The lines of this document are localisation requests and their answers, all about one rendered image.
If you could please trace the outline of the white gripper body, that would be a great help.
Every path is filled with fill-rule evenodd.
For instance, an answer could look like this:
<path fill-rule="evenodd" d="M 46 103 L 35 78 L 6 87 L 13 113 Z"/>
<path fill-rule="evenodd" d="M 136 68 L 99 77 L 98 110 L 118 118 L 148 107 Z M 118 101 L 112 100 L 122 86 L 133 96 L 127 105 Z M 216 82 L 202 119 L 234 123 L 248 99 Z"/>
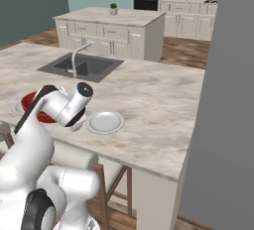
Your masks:
<path fill-rule="evenodd" d="M 85 114 L 85 109 L 81 109 L 78 113 L 75 114 L 73 117 L 73 122 L 74 124 L 70 127 L 70 130 L 74 133 L 78 131 L 83 123 L 86 120 L 86 114 Z"/>

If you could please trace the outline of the red bowl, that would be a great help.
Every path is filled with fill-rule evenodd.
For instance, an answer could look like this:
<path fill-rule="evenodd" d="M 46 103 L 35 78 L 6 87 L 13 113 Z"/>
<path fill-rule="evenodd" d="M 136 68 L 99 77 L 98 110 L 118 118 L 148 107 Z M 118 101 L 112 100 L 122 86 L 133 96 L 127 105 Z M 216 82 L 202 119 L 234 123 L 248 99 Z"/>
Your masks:
<path fill-rule="evenodd" d="M 36 91 L 30 92 L 21 99 L 21 105 L 24 110 L 27 110 L 31 106 L 35 98 L 35 95 L 36 95 Z M 45 112 L 40 112 L 38 114 L 38 119 L 42 123 L 55 123 L 55 120 L 52 117 L 50 117 L 48 114 L 46 114 Z"/>

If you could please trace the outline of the white round plate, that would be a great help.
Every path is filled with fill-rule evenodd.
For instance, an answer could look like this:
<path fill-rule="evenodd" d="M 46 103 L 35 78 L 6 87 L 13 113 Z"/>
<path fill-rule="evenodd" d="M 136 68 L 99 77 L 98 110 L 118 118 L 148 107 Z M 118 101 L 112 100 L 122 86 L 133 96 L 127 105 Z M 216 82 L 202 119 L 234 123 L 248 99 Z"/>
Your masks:
<path fill-rule="evenodd" d="M 25 110 L 23 109 L 20 102 L 18 102 L 12 109 L 12 111 L 17 115 L 23 115 L 25 113 Z"/>
<path fill-rule="evenodd" d="M 98 111 L 86 120 L 87 129 L 98 135 L 108 135 L 124 126 L 124 117 L 115 111 Z"/>

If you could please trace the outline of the wooden stool with white cushion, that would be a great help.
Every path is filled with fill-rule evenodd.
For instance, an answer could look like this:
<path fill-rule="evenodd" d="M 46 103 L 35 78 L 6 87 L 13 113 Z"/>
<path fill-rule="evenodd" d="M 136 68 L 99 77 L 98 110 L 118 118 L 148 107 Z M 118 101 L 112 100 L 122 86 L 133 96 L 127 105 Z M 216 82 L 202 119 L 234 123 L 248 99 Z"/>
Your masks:
<path fill-rule="evenodd" d="M 7 148 L 10 149 L 14 145 L 14 140 L 11 135 L 11 128 L 8 123 L 0 121 L 0 135 L 3 137 Z"/>
<path fill-rule="evenodd" d="M 107 203 L 112 195 L 127 201 L 128 215 L 132 216 L 131 168 L 106 160 L 78 146 L 58 140 L 55 140 L 55 153 L 52 163 L 71 168 L 95 170 L 100 180 L 100 188 L 96 200 L 99 204 L 103 230 L 109 230 Z M 116 187 L 124 174 L 127 174 L 127 194 L 116 191 Z"/>

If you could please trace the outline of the dark grey sink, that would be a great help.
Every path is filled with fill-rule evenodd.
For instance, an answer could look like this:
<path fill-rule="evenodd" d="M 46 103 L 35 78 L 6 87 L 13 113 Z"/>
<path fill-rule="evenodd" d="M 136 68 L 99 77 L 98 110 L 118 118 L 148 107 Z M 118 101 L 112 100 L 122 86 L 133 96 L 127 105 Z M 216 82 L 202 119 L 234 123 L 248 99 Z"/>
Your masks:
<path fill-rule="evenodd" d="M 40 67 L 39 71 L 72 77 L 72 74 L 66 71 L 68 67 L 72 68 L 71 56 L 72 53 L 68 53 L 59 57 Z M 123 60 L 120 59 L 77 54 L 75 57 L 77 79 L 100 82 L 122 63 Z"/>

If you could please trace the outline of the silver tap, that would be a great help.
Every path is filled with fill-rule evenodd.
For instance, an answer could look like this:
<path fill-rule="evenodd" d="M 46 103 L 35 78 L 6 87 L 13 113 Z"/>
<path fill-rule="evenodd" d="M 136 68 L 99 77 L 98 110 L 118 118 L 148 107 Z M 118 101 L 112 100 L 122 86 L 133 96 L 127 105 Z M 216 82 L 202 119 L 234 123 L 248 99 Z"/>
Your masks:
<path fill-rule="evenodd" d="M 86 50 L 88 47 L 91 46 L 91 43 L 88 43 L 88 44 L 85 44 L 84 46 L 81 46 L 80 48 L 76 49 L 73 53 L 72 53 L 72 56 L 71 56 L 71 65 L 72 65 L 72 68 L 67 68 L 67 72 L 71 73 L 72 76 L 74 78 L 77 78 L 77 71 L 76 71 L 76 64 L 75 64 L 75 57 L 76 55 L 83 51 L 83 50 Z"/>

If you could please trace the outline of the white island cupboards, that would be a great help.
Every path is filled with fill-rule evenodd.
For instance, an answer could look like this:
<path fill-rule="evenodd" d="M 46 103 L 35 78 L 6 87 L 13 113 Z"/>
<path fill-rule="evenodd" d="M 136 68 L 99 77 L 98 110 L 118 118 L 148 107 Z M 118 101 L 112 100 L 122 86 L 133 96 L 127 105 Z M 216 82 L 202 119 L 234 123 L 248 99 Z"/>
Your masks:
<path fill-rule="evenodd" d="M 117 58 L 158 61 L 163 55 L 165 12 L 88 7 L 54 17 L 61 48 Z"/>

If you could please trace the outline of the white cupboard run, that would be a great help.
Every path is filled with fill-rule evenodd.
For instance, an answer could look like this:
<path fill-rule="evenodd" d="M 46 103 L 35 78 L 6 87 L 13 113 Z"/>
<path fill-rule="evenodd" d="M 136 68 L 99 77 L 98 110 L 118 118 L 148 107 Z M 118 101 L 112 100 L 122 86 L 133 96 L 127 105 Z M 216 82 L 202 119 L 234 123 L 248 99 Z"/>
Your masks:
<path fill-rule="evenodd" d="M 210 41 L 218 3 L 205 0 L 163 0 L 166 37 Z"/>

